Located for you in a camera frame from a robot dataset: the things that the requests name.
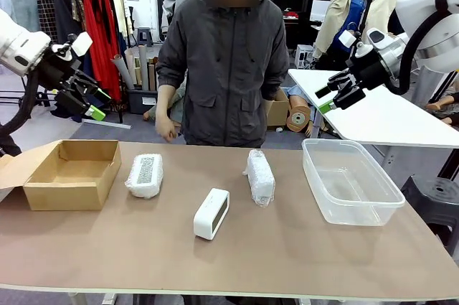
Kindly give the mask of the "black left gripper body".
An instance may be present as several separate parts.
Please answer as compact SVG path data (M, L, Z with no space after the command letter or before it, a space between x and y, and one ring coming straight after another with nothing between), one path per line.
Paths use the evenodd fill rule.
M59 89L60 83L73 76L81 61L68 50L64 57L48 47L37 64L38 84L46 89Z

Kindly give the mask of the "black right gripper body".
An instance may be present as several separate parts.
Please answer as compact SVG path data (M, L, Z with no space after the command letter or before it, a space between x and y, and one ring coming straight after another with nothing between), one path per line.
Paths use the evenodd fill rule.
M389 79L389 71L373 47L357 48L346 65L361 89L373 90Z

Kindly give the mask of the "person's right hand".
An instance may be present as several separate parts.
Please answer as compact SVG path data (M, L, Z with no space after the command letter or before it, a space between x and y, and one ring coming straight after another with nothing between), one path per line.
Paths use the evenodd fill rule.
M156 131L166 141L171 142L177 137L174 122L168 117L167 111L156 109Z

